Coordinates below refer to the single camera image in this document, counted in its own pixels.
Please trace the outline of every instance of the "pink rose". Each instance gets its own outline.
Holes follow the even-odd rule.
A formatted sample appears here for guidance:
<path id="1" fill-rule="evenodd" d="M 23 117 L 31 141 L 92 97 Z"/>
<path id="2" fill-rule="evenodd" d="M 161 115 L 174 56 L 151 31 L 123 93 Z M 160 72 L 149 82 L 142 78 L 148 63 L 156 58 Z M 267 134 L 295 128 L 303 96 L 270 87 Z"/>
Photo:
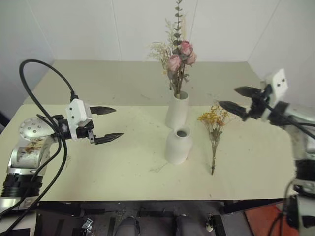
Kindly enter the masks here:
<path id="1" fill-rule="evenodd" d="M 189 56 L 193 51 L 192 45 L 188 41 L 183 41 L 181 43 L 181 52 L 186 56 Z"/>
<path id="2" fill-rule="evenodd" d="M 170 71 L 177 71 L 181 66 L 182 60 L 179 55 L 172 55 L 168 61 L 168 69 Z"/>
<path id="3" fill-rule="evenodd" d="M 192 52 L 190 57 L 187 58 L 186 64 L 187 65 L 192 65 L 192 64 L 194 64 L 196 62 L 196 59 L 197 59 L 197 55 L 194 52 Z"/>

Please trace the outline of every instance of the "cable connector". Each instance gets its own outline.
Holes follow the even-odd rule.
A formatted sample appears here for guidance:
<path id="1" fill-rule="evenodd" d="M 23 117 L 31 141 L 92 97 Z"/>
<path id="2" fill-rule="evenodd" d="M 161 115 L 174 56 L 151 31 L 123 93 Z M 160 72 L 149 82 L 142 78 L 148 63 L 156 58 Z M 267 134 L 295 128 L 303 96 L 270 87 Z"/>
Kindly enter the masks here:
<path id="1" fill-rule="evenodd" d="M 74 99 L 79 99 L 79 96 L 75 94 L 74 91 L 71 91 L 71 97 L 70 97 L 70 102 L 72 102 Z"/>

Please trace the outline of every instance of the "red floor mat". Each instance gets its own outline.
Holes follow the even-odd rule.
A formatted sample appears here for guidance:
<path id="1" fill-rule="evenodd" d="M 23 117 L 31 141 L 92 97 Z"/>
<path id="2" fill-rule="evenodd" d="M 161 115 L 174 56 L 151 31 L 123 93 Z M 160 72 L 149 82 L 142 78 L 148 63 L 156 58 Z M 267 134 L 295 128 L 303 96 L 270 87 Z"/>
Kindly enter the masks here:
<path id="1" fill-rule="evenodd" d="M 275 205 L 264 206 L 261 208 L 248 210 L 245 212 L 245 214 L 255 236 L 268 236 L 269 228 L 274 219 L 278 216 L 279 210 Z M 290 228 L 290 226 L 285 222 L 283 236 L 298 235 L 298 231 Z M 279 222 L 276 224 L 272 236 L 279 236 Z"/>

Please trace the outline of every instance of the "table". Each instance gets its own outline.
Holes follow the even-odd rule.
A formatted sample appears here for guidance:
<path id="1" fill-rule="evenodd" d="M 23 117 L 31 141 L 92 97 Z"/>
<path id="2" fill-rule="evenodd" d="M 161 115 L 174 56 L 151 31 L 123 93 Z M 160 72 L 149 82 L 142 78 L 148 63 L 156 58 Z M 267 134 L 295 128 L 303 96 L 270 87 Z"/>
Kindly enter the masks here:
<path id="1" fill-rule="evenodd" d="M 66 105 L 44 105 L 52 115 L 65 115 Z M 191 106 L 187 125 L 194 141 L 182 165 L 168 164 L 164 125 L 166 106 L 111 106 L 117 112 L 94 116 L 94 134 L 124 132 L 117 140 L 92 145 L 87 139 L 67 141 L 68 160 L 44 201 L 228 200 L 283 197 L 294 176 L 290 139 L 279 127 L 235 118 L 223 132 L 216 171 L 210 175 L 211 147 L 197 117 L 209 106 Z M 0 135 L 0 179 L 18 140 L 20 123 L 39 113 L 23 105 Z M 55 175 L 60 154 L 49 164 L 43 188 Z"/>

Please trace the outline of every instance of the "yellow dried flower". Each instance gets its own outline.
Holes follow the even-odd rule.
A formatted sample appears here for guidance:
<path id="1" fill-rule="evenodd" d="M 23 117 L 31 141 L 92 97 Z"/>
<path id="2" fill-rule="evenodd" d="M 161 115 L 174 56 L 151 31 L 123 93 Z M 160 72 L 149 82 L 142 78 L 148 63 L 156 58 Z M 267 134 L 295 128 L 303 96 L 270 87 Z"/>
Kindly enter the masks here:
<path id="1" fill-rule="evenodd" d="M 212 106 L 209 112 L 205 112 L 198 117 L 198 120 L 206 126 L 212 144 L 212 175 L 215 170 L 216 150 L 221 138 L 223 126 L 226 125 L 224 121 L 227 117 L 229 117 L 228 111 L 220 106 Z"/>

